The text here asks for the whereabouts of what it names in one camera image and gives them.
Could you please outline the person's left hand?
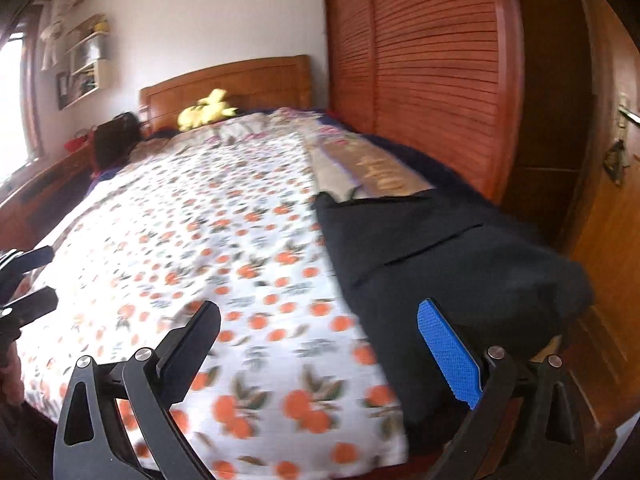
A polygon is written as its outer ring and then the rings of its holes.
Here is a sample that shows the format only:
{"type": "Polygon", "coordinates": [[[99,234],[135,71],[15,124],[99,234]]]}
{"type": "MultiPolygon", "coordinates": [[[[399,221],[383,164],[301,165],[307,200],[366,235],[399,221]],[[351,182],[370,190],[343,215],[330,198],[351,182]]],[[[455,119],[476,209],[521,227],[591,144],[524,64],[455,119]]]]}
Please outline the person's left hand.
{"type": "Polygon", "coordinates": [[[16,343],[12,342],[6,352],[6,366],[1,369],[1,402],[20,406],[24,402],[24,391],[22,363],[16,343]]]}

